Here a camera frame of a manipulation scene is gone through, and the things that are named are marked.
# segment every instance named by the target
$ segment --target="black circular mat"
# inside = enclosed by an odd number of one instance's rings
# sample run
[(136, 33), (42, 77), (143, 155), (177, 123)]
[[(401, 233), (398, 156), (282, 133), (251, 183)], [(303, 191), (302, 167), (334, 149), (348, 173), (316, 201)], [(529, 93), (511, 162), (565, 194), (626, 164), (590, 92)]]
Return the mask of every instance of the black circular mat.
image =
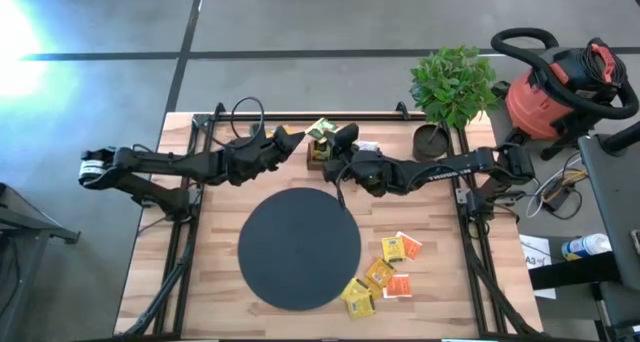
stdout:
[(251, 213), (240, 232), (238, 259), (244, 279), (263, 301), (308, 310), (336, 298), (356, 274), (360, 232), (331, 195), (288, 189)]

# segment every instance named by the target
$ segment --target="wooden tabletop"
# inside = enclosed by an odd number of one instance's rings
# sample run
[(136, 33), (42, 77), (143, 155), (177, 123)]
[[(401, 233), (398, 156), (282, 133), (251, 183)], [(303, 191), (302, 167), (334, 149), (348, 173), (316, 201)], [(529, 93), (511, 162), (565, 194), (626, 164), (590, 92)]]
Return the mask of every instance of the wooden tabletop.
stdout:
[[(167, 115), (159, 152), (185, 153), (191, 116), (192, 113)], [(267, 126), (278, 124), (267, 123)], [(294, 132), (309, 125), (308, 122), (286, 124)], [(385, 155), (410, 159), (411, 138), (421, 122), (358, 122), (358, 125), (360, 139), (379, 142)], [(247, 123), (237, 123), (237, 127), (240, 127), (240, 133), (248, 130)], [(231, 139), (229, 124), (219, 122), (215, 136), (222, 141)], [(467, 137), (472, 150), (495, 145), (487, 117), (473, 121), (467, 128)], [(399, 273), (409, 274), (413, 297), (378, 299), (374, 316), (350, 319), (340, 299), (314, 310), (290, 312), (266, 304), (249, 289), (238, 265), (237, 243), (240, 229), (251, 211), (268, 196), (292, 187), (312, 187), (335, 195), (335, 187), (325, 183), (319, 171), (306, 168), (308, 139), (305, 138), (276, 172), (261, 174), (241, 187), (224, 184), (206, 188), (183, 338), (477, 337), (460, 230), (448, 180), (429, 183), (407, 196), (387, 194), (383, 198), (370, 196), (353, 182), (342, 185), (346, 203), (358, 223), (362, 238), (356, 276), (364, 276), (373, 260), (382, 256), (381, 238), (395, 236), (396, 232), (402, 231), (423, 245), (415, 261), (394, 264)], [(484, 178), (478, 176), (479, 183)], [(180, 178), (153, 176), (152, 180), (173, 188), (179, 185)], [(157, 208), (145, 211), (141, 227), (160, 217), (162, 215)], [(157, 293), (170, 231), (170, 223), (162, 222), (138, 237), (116, 332), (131, 326)], [(491, 222), (489, 238), (501, 289), (527, 322), (541, 330), (513, 218), (498, 214)], [(176, 294), (177, 291), (170, 300), (167, 328), (173, 321)], [(486, 290), (483, 303), (492, 324)]]

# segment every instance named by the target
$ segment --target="shop vacuum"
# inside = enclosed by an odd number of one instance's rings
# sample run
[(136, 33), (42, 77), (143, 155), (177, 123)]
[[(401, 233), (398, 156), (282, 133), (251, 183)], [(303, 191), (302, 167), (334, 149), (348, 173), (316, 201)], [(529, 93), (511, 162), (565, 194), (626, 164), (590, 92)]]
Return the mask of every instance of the shop vacuum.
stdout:
[[(505, 43), (518, 37), (541, 41), (545, 51), (538, 55)], [(585, 48), (566, 48), (545, 30), (513, 28), (496, 34), (491, 47), (531, 66), (511, 84), (496, 83), (492, 91), (504, 99), (512, 121), (505, 142), (553, 140), (540, 155), (545, 161), (564, 147), (577, 147), (577, 139), (601, 119), (622, 120), (638, 112), (624, 63), (599, 38)], [(612, 105), (616, 96), (621, 107)]]

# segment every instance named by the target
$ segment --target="concrete floor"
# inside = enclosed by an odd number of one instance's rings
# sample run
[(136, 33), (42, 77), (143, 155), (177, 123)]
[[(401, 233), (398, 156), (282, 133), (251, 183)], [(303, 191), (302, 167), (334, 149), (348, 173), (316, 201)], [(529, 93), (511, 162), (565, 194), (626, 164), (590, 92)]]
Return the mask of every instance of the concrete floor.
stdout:
[[(68, 341), (113, 330), (140, 216), (127, 196), (76, 182), (82, 150), (155, 146), (175, 60), (12, 62), (24, 53), (180, 50), (193, 0), (0, 0), (0, 181), (69, 229), (76, 246), (51, 241), (28, 302), (22, 341)], [(614, 47), (640, 41), (634, 0), (202, 0), (192, 50), (488, 48), (505, 28), (535, 26), (567, 46), (595, 36)], [(519, 41), (523, 46), (536, 46)], [(640, 86), (640, 56), (622, 56)], [(390, 110), (411, 100), (415, 58), (189, 61), (178, 111), (211, 111), (259, 96), (282, 110)], [(526, 66), (492, 57), (500, 79)], [(496, 119), (496, 130), (504, 122)], [(606, 122), (615, 131), (624, 122)], [(567, 154), (536, 162), (540, 178)], [(580, 186), (593, 200), (587, 183)], [(518, 206), (522, 213), (523, 206)], [(585, 202), (571, 221), (523, 218), (527, 234), (575, 236), (602, 230)], [(591, 324), (557, 320), (541, 302), (552, 334), (593, 336)]]

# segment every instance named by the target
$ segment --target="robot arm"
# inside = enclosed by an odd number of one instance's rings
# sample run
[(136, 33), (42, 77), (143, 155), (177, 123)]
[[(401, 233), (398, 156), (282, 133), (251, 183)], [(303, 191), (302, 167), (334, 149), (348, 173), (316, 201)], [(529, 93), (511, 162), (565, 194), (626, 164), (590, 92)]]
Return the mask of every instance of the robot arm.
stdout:
[(189, 177), (198, 183), (220, 185), (226, 181), (240, 186), (259, 173), (275, 171), (304, 138), (304, 133), (288, 134), (278, 127), (267, 138), (258, 124), (250, 137), (229, 142), (225, 148), (196, 154), (142, 152), (131, 148), (106, 148), (82, 154), (79, 182), (85, 188), (116, 188), (131, 194), (139, 204), (156, 203), (172, 219), (189, 215), (189, 191), (167, 189), (133, 173), (153, 173)]
[(323, 168), (325, 181), (339, 186), (340, 180), (353, 179), (375, 197), (387, 192), (405, 195), (429, 182), (481, 172), (491, 178), (481, 188), (467, 192), (467, 206), (471, 215), (490, 216), (493, 208), (488, 207), (496, 198), (512, 185), (525, 184), (535, 177), (529, 154), (518, 145), (481, 147), (466, 154), (415, 162), (396, 160), (380, 151), (359, 150), (353, 144), (358, 137), (355, 124), (325, 135), (332, 149), (332, 159)]

